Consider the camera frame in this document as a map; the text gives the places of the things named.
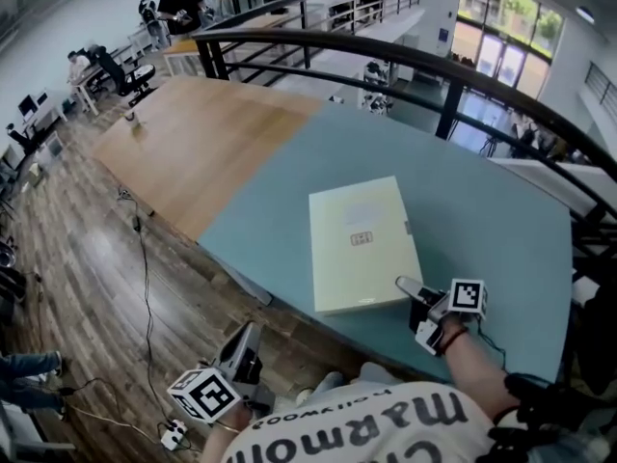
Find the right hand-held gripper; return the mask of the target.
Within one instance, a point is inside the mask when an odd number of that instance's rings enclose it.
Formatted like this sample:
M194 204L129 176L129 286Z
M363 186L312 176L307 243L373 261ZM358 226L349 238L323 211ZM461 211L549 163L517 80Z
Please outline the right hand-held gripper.
M486 319L488 292L482 280L453 279L449 290L435 290L407 277L399 276L396 286L412 299L409 327L416 342L433 356L440 356L443 319L458 315L464 322Z

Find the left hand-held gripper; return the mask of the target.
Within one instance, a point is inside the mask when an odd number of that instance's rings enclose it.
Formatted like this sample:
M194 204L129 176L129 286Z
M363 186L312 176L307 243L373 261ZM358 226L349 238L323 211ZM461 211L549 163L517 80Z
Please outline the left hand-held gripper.
M213 423L241 403L258 418L273 412L276 396L261 383L261 328L253 321L236 330L210 367L185 371L167 393L192 419Z

